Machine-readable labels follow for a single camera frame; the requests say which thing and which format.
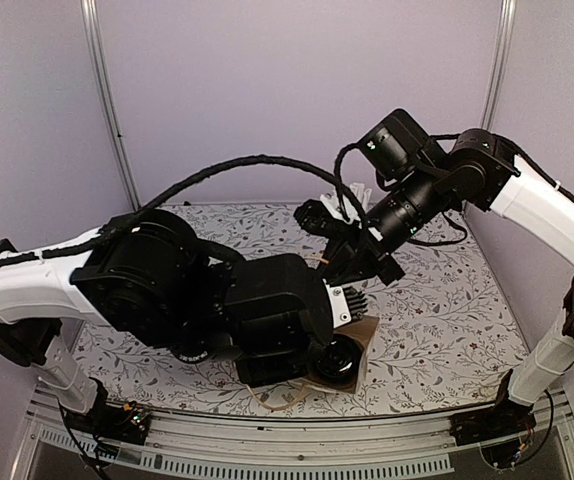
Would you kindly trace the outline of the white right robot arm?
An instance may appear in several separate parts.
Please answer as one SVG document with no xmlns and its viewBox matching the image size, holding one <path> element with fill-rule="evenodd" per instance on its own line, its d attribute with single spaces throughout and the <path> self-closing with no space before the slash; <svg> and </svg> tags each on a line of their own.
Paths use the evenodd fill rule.
<svg viewBox="0 0 574 480">
<path fill-rule="evenodd" d="M 416 242 L 437 215 L 465 205 L 531 236 L 542 252 L 509 264 L 506 274 L 517 283 L 507 292 L 515 301 L 533 301 L 554 319 L 504 376 L 495 405 L 485 412 L 484 427 L 504 436 L 574 366 L 574 195 L 507 137 L 472 128 L 450 140 L 444 148 L 442 136 L 397 109 L 346 146 L 374 168 L 384 197 L 366 209 L 337 188 L 330 212 L 341 231 L 328 245 L 324 274 L 336 283 L 397 281 L 403 272 L 395 251 Z"/>
</svg>

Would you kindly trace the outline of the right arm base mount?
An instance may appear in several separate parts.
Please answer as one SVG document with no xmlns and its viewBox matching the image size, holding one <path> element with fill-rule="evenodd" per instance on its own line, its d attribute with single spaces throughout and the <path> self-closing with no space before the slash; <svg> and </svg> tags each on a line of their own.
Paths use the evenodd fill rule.
<svg viewBox="0 0 574 480">
<path fill-rule="evenodd" d="M 525 440 L 514 438 L 506 443 L 484 447 L 482 456 L 485 462 L 497 469 L 507 469 L 518 465 L 521 457 L 533 440 L 536 420 L 533 406 L 523 406 L 509 399 L 508 386 L 513 373 L 506 373 L 499 385 L 492 406 L 450 416 L 449 433 L 457 446 L 470 445 L 500 437 L 527 434 Z"/>
</svg>

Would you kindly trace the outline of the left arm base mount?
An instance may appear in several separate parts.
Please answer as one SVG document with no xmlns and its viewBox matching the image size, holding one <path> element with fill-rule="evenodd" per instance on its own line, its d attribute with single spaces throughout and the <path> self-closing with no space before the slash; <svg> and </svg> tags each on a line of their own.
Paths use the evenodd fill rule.
<svg viewBox="0 0 574 480">
<path fill-rule="evenodd" d="M 65 424 L 96 439 L 143 446 L 151 425 L 150 409 L 136 401 L 112 405 L 108 402 L 108 392 L 102 383 L 94 378 L 92 381 L 97 388 L 91 409 L 81 414 L 66 408 Z"/>
</svg>

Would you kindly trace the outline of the cream paper bag with handles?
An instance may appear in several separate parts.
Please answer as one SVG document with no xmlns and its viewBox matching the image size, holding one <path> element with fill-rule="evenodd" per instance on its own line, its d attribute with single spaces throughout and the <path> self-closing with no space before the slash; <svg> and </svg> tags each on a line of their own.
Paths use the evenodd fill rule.
<svg viewBox="0 0 574 480">
<path fill-rule="evenodd" d="M 333 338 L 324 354 L 308 366 L 306 376 L 295 380 L 297 393 L 281 405 L 264 400 L 252 387 L 247 391 L 271 412 L 293 408 L 310 393 L 356 394 L 368 370 L 368 355 L 380 318 L 367 312 L 362 292 L 346 286 L 326 286 L 334 320 Z"/>
</svg>

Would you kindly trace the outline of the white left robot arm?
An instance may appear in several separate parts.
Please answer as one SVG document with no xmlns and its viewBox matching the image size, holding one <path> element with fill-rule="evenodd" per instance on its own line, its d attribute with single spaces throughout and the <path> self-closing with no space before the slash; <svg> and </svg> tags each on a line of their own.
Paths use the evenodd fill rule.
<svg viewBox="0 0 574 480">
<path fill-rule="evenodd" d="M 161 209 L 121 215 L 70 241 L 21 252 L 0 241 L 0 354 L 38 369 L 95 434 L 115 426 L 99 380 L 64 344 L 67 319 L 132 334 L 179 361 L 230 361 L 248 387 L 344 375 L 334 332 L 360 321 L 364 295 L 296 254 L 255 260 L 200 238 Z"/>
</svg>

